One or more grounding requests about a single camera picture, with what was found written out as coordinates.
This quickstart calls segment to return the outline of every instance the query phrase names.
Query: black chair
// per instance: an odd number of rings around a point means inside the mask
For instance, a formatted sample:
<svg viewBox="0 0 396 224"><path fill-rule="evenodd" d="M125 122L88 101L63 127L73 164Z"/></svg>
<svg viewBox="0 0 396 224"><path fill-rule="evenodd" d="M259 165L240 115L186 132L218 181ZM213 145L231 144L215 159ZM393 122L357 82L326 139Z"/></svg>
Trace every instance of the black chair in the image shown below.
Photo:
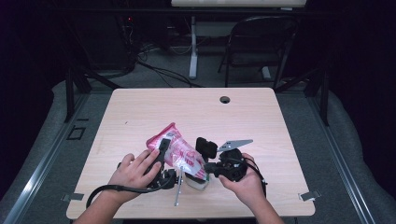
<svg viewBox="0 0 396 224"><path fill-rule="evenodd" d="M270 80L275 88L286 62L285 52L291 46L297 27L297 20L289 16L250 17L238 22L231 31L218 70L219 73L226 64L225 87L229 83L230 66L259 67L260 70L264 66L276 66L276 76Z"/></svg>

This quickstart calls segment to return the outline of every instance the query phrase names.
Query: plastic bag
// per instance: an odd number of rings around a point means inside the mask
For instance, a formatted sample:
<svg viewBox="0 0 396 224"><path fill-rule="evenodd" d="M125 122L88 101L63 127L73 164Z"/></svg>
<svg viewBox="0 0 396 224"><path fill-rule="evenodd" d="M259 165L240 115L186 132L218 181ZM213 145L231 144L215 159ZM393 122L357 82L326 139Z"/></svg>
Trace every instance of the plastic bag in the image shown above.
<svg viewBox="0 0 396 224"><path fill-rule="evenodd" d="M199 152L184 140L174 122L146 142L148 149L154 150L158 148L164 138L171 140L169 148L165 152L164 160L166 164L178 169L183 167L183 171L187 174L207 180L208 176L204 169L204 159Z"/></svg>

